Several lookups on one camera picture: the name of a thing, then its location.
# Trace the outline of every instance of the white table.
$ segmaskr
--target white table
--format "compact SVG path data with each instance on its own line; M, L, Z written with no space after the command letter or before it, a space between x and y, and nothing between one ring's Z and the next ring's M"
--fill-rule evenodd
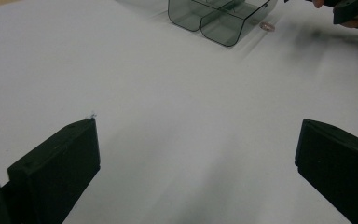
M282 1L227 49L167 1L0 6L0 184L97 114L102 170L65 223L349 223L294 165L302 119L358 136L358 30Z

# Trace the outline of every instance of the dark object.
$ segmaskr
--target dark object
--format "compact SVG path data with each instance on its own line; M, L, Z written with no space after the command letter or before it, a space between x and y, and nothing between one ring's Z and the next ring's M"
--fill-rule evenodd
M63 223L99 170L95 119L67 125L7 169L0 223Z
M334 7L334 24L352 20L358 15L358 0L325 0L324 5Z
M358 223L358 138L304 119L296 151L298 172L350 222Z

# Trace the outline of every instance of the small pink object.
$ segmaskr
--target small pink object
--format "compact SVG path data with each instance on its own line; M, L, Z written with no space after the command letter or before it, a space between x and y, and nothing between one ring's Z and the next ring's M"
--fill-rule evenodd
M275 26L272 24L269 24L267 22L260 22L260 28L265 30L265 31L269 31L269 32L274 32L275 31Z

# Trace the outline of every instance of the clear plastic container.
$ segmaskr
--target clear plastic container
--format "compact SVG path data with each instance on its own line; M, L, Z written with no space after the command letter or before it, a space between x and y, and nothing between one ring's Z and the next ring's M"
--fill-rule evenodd
M248 34L275 8L277 0L169 0L170 20L227 47Z

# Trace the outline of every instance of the transparent divider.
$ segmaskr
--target transparent divider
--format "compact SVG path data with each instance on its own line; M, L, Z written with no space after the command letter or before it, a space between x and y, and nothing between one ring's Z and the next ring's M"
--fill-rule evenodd
M277 0L170 0L170 20L189 31L201 30L227 47L249 33L275 8Z

